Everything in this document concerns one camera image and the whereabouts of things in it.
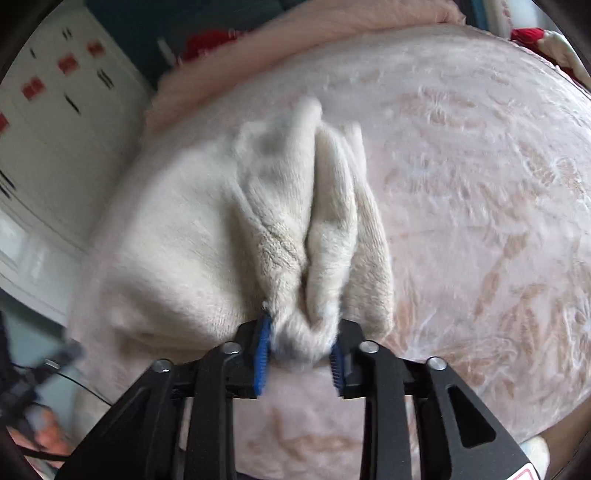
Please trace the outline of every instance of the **black wire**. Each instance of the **black wire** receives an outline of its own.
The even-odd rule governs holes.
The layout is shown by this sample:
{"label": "black wire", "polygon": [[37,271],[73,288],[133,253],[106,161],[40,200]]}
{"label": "black wire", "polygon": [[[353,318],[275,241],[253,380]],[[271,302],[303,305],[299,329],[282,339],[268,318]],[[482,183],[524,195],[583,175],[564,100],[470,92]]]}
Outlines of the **black wire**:
{"label": "black wire", "polygon": [[59,455],[58,453],[40,452],[39,450],[31,450],[30,448],[17,445],[21,453],[25,457],[39,458],[39,460],[45,460],[47,462],[65,462],[68,460],[69,455]]}
{"label": "black wire", "polygon": [[[18,365],[15,363],[12,363],[13,367],[17,367],[17,368],[22,368],[23,370],[29,370],[31,369],[31,367],[24,367],[23,365]],[[74,380],[71,377],[68,377],[67,375],[61,373],[61,372],[56,372],[56,375],[59,375],[60,377],[65,378],[66,380],[69,380],[70,382],[75,383],[76,385],[78,385],[80,388],[83,388],[84,390],[86,390],[88,393],[94,395],[96,398],[98,398],[100,401],[106,403],[109,407],[112,407],[113,404],[108,401],[107,399],[103,398],[101,395],[99,395],[98,393],[92,391],[90,388],[88,388],[86,385],[81,384],[80,382],[78,382],[78,380]]]}

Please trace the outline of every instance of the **cream towel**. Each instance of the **cream towel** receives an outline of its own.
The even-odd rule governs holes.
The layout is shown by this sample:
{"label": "cream towel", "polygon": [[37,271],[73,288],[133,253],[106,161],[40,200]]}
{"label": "cream towel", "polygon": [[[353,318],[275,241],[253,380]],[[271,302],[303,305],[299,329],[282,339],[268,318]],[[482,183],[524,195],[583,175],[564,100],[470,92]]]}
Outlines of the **cream towel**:
{"label": "cream towel", "polygon": [[331,127],[306,99],[178,152],[154,178],[105,281],[119,331],[207,349],[265,303],[272,350],[300,366],[330,351],[341,317],[371,338],[390,331],[392,272],[359,125]]}

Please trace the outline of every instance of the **red object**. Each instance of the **red object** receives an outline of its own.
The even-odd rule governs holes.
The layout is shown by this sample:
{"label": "red object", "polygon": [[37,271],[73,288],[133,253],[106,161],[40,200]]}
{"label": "red object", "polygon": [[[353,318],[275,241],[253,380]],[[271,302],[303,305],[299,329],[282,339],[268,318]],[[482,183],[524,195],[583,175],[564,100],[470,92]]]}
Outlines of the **red object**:
{"label": "red object", "polygon": [[71,53],[59,59],[57,61],[57,66],[64,73],[64,75],[69,75],[71,72],[77,70],[79,67],[75,56]]}
{"label": "red object", "polygon": [[21,92],[30,102],[37,95],[45,92],[45,85],[39,77],[33,77],[28,83],[24,83],[23,86],[21,86]]}
{"label": "red object", "polygon": [[0,134],[8,128],[8,120],[2,112],[0,112]]}
{"label": "red object", "polygon": [[238,32],[236,30],[207,30],[198,35],[193,35],[187,40],[183,60],[190,61],[198,59],[219,46],[224,45],[224,43],[236,41],[243,35],[245,35],[244,32]]}
{"label": "red object", "polygon": [[103,44],[98,40],[92,40],[86,44],[86,50],[94,57],[102,57],[105,54]]}
{"label": "red object", "polygon": [[[552,65],[558,65],[558,62],[555,59],[542,53],[542,51],[538,48],[538,40],[542,40],[542,38],[544,38],[544,34],[545,30],[543,28],[516,28],[511,32],[511,41],[517,42],[522,47],[528,48],[543,59],[548,60]],[[576,83],[579,82],[574,74],[573,69],[568,67],[560,68],[563,72],[565,72],[566,75],[575,80]]]}

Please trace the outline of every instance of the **white sticker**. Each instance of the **white sticker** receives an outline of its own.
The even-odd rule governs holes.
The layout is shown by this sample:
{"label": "white sticker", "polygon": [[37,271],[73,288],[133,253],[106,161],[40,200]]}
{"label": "white sticker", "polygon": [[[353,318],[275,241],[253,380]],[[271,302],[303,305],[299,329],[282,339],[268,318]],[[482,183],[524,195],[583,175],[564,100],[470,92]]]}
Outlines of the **white sticker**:
{"label": "white sticker", "polygon": [[507,480],[540,480],[531,463],[524,465],[511,475]]}

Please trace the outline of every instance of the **white cabinet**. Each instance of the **white cabinet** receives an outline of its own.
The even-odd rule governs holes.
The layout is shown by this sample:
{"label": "white cabinet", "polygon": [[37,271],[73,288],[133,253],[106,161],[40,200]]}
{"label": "white cabinet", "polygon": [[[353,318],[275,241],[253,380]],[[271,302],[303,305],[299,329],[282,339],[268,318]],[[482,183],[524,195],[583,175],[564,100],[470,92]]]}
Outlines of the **white cabinet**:
{"label": "white cabinet", "polygon": [[48,17],[0,84],[0,287],[60,323],[149,96],[86,8]]}

